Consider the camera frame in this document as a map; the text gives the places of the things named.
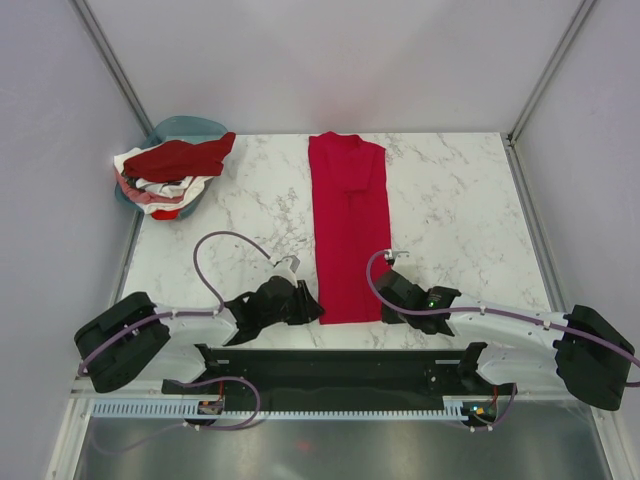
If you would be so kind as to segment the bright red t-shirt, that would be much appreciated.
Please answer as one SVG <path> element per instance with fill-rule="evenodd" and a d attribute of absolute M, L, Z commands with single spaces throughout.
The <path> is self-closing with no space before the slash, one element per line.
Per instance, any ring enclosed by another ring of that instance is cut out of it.
<path fill-rule="evenodd" d="M 311 173 L 318 300 L 323 325 L 381 319 L 367 275 L 389 270 L 373 254 L 391 247 L 386 150 L 358 135 L 311 136 Z"/>

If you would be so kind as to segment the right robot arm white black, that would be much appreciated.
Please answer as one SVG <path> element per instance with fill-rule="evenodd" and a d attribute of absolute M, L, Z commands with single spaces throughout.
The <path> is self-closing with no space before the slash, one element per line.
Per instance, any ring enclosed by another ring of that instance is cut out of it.
<path fill-rule="evenodd" d="M 467 344 L 457 377 L 469 393 L 515 384 L 566 391 L 616 411 L 625 390 L 639 385 L 629 378 L 638 361 L 634 347 L 590 307 L 576 305 L 569 313 L 512 309 L 452 288 L 424 290 L 394 270 L 371 285 L 384 322 Z"/>

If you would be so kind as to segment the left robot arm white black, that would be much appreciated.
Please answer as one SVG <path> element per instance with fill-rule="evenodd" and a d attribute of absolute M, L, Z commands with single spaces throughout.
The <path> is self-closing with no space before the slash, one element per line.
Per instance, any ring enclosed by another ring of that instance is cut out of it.
<path fill-rule="evenodd" d="M 208 393 L 218 385 L 220 371 L 206 360 L 206 348 L 242 345 L 272 325 L 305 325 L 324 313 L 305 281 L 281 275 L 224 302 L 221 312 L 173 309 L 134 292 L 75 333 L 78 374 L 100 394 L 137 378 L 175 379 Z"/>

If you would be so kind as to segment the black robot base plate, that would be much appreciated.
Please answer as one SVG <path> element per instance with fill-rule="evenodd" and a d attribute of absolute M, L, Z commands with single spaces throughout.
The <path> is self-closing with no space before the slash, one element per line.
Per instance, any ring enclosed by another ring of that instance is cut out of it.
<path fill-rule="evenodd" d="M 437 407 L 447 397 L 510 395 L 471 369 L 470 350 L 212 349 L 189 383 L 166 380 L 165 394 L 223 394 L 233 406 Z"/>

